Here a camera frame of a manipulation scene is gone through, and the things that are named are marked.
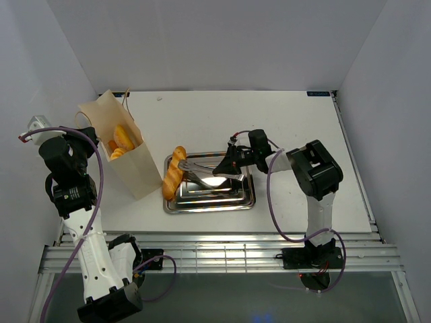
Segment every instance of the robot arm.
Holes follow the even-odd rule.
[[[275,153],[265,158],[267,164]],[[343,180],[343,172],[323,144],[314,140],[300,149],[282,153],[273,164],[271,172],[293,170],[301,190],[306,195],[308,227],[305,236],[332,227],[332,205],[335,192]],[[324,232],[310,239],[314,246],[325,245],[333,233]]]
[[[239,174],[240,167],[255,164],[261,172],[268,173],[269,163],[275,157],[265,132],[261,129],[248,133],[250,147],[235,146],[236,138],[231,137],[225,158],[215,168],[213,174]],[[318,141],[307,143],[300,149],[283,151],[275,160],[271,173],[293,170],[298,184],[307,198],[308,227],[306,236],[331,228],[332,204],[343,172],[323,144]],[[333,233],[324,232],[309,240],[315,247],[333,241]]]
[[[42,117],[34,117],[30,130],[49,127]],[[94,128],[79,130],[98,144]],[[142,310],[133,268],[142,261],[136,240],[122,235],[106,245],[100,210],[85,234],[95,209],[96,185],[87,174],[88,158],[94,150],[81,137],[69,133],[43,132],[32,135],[39,154],[51,171],[45,182],[50,200],[55,204],[73,243],[82,243],[77,256],[84,281],[85,305],[78,309],[82,322],[118,322]]]

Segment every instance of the white tabletop surface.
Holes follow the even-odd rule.
[[[225,151],[241,130],[264,129],[280,147],[294,149],[319,139],[341,166],[344,180],[333,206],[333,228],[370,232],[368,216],[330,97],[306,92],[131,92],[130,111],[163,176],[164,160],[177,145],[189,153]],[[195,233],[275,232],[266,199],[266,175],[253,166],[257,202],[252,209],[167,214],[161,189],[136,201],[107,163],[102,197],[105,231]],[[94,161],[90,171],[97,174]],[[306,198],[291,171],[271,177],[271,195],[280,227],[304,232]]]

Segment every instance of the stainless steel tray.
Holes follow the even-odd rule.
[[[198,165],[215,168],[223,159],[225,153],[190,153],[187,159]],[[169,168],[172,156],[164,162],[164,175]],[[243,168],[246,178],[242,182],[215,177],[196,172],[195,174],[213,189],[183,179],[176,190],[176,196],[171,201],[164,200],[163,209],[167,213],[214,212],[250,209],[255,204],[255,187],[253,177],[248,167]]]

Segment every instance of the metal tongs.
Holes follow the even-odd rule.
[[[178,162],[178,168],[186,172],[201,172],[211,174],[217,177],[229,178],[231,180],[239,180],[242,182],[245,178],[244,174],[213,174],[213,169],[205,166],[200,166],[187,159],[182,159]]]

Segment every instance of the bread roll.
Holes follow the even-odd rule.
[[[130,140],[129,135],[126,133],[126,130],[118,124],[114,130],[114,141],[120,148],[126,149],[128,151],[134,150],[135,145]]]
[[[175,148],[172,154],[172,161],[169,164],[166,176],[163,179],[162,194],[166,200],[172,200],[176,189],[183,180],[184,171],[178,168],[178,162],[186,159],[186,149],[182,146]]]
[[[115,149],[117,149],[119,146],[115,143],[115,141],[113,141],[113,140],[110,140],[109,142],[108,142],[108,145],[109,145],[109,147],[110,147],[110,150],[112,150],[112,151],[114,151]]]
[[[127,152],[126,149],[117,148],[117,149],[114,150],[114,152],[112,153],[112,155],[110,156],[110,158],[111,158],[111,160],[115,159],[115,158],[118,158],[118,157],[124,155],[126,152]]]

